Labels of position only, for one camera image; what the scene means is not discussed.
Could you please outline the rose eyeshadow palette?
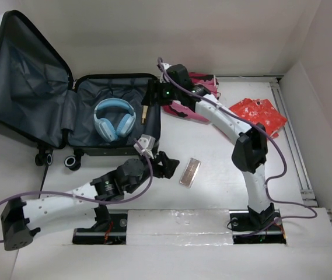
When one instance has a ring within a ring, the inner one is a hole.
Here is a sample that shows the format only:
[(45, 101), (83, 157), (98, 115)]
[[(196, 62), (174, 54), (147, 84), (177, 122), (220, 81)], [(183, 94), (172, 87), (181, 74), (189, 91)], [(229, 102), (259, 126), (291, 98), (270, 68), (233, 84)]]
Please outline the rose eyeshadow palette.
[(201, 166), (200, 160), (197, 160), (195, 158), (190, 158), (180, 178), (179, 183), (187, 188), (190, 188), (193, 185), (193, 182), (196, 178), (200, 166)]

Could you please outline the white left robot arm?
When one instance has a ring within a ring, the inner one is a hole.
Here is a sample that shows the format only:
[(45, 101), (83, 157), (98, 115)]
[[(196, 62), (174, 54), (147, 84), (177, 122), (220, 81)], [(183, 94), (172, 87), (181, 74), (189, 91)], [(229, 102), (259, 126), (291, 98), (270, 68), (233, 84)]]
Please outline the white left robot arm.
[(111, 222), (108, 205), (126, 203), (126, 193), (132, 194), (143, 183), (151, 184), (154, 178), (172, 178), (179, 163), (160, 151), (154, 159), (128, 159), (67, 192), (50, 191), (39, 199), (11, 198), (1, 213), (4, 249), (19, 250), (41, 236), (77, 228), (82, 220), (89, 221), (93, 230), (103, 231)]

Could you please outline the blue over-ear headphones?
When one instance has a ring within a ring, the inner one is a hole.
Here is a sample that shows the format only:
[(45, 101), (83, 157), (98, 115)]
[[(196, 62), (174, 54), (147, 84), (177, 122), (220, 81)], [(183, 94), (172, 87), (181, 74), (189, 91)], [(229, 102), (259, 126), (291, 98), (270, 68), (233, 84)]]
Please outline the blue over-ear headphones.
[(127, 137), (133, 130), (136, 119), (133, 106), (118, 98), (100, 101), (93, 112), (95, 129), (106, 142), (115, 142)]

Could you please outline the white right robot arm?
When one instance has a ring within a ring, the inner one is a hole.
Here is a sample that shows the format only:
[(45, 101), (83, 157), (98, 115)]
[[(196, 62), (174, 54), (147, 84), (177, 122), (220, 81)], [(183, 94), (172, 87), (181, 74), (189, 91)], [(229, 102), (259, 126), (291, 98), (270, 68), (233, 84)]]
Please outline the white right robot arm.
[(159, 59), (158, 68), (161, 78), (148, 85), (142, 103), (166, 106), (178, 101), (211, 122), (235, 144), (232, 162), (242, 172), (246, 184), (250, 226), (254, 230), (266, 230), (274, 220), (275, 210), (266, 193), (268, 147), (264, 126), (250, 125), (233, 114), (205, 86), (194, 84), (184, 65), (169, 65)]

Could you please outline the beige cosmetic tube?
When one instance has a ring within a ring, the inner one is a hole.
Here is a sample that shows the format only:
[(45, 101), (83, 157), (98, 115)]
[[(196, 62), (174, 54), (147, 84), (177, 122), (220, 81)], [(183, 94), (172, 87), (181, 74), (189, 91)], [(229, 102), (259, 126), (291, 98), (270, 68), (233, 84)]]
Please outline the beige cosmetic tube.
[(148, 106), (143, 106), (142, 107), (142, 115), (141, 115), (141, 124), (142, 125), (144, 125), (145, 122), (146, 122), (147, 113), (148, 113)]

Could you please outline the pink camouflage garment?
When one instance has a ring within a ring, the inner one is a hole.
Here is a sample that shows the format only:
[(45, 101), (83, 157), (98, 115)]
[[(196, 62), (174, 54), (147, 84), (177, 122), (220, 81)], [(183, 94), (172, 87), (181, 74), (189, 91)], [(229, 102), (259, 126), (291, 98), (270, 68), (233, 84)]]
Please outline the pink camouflage garment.
[[(221, 94), (218, 92), (218, 80), (213, 74), (201, 74), (201, 73), (188, 73), (192, 83), (196, 85), (202, 85), (207, 88), (217, 99)], [(181, 117), (188, 120), (199, 121), (202, 123), (208, 123), (209, 121), (203, 116), (193, 112), (186, 106), (181, 105), (180, 102), (173, 101), (171, 105), (163, 106), (163, 111), (174, 117)]]

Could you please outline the black suitcase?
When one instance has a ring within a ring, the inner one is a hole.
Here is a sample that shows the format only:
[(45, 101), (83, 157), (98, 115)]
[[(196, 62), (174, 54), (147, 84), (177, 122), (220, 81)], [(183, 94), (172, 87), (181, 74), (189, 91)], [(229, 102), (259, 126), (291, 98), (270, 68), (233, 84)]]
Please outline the black suitcase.
[[(0, 15), (0, 125), (37, 146), (35, 163), (50, 165), (55, 149), (70, 147), (65, 166), (78, 170), (81, 158), (136, 153), (134, 139), (160, 139), (160, 107), (148, 108), (141, 124), (142, 99), (156, 76), (149, 73), (93, 74), (74, 79), (68, 64), (18, 10)], [(131, 133), (106, 142), (96, 131), (93, 112), (109, 98), (123, 99), (136, 111)]]

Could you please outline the red white garment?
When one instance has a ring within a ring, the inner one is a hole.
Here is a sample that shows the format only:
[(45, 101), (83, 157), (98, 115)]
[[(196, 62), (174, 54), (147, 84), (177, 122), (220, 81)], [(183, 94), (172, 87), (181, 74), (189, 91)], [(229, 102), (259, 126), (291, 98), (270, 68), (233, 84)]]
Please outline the red white garment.
[(232, 105), (230, 111), (251, 123), (260, 123), (272, 138), (278, 136), (278, 131), (284, 127), (288, 119), (281, 115), (268, 99), (245, 98)]

